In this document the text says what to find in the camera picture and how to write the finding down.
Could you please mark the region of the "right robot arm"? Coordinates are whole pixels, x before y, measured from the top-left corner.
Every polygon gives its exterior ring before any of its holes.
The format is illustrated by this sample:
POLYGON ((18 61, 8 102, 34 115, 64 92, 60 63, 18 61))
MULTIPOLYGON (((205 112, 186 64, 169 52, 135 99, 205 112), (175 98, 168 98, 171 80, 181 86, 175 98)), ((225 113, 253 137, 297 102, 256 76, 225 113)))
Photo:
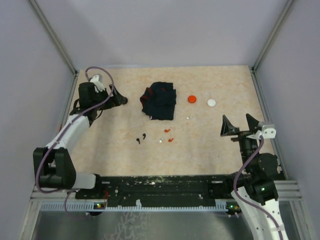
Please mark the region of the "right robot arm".
POLYGON ((234 126, 226 115, 222 116, 220 136, 231 137, 239 144, 241 168, 234 179, 223 185, 223 192, 234 198, 245 218, 253 239, 286 240, 288 235, 280 213, 279 195, 275 178, 278 157, 261 153, 265 140, 274 139, 277 131, 270 122, 262 122, 246 114, 248 130, 234 126))

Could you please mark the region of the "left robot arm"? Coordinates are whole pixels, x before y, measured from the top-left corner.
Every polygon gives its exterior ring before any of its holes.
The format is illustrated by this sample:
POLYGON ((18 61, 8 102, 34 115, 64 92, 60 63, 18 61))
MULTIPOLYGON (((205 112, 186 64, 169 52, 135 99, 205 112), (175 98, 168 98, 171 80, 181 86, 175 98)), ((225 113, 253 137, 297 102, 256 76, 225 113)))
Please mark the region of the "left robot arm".
POLYGON ((70 153, 98 118, 98 112, 128 103, 113 84, 109 87, 111 93, 102 83, 80 84, 79 97, 64 127, 45 147, 34 150, 35 185, 39 192, 49 194, 59 190, 86 189, 87 194, 95 199, 103 195, 104 186, 97 182, 98 176, 76 171, 70 153))

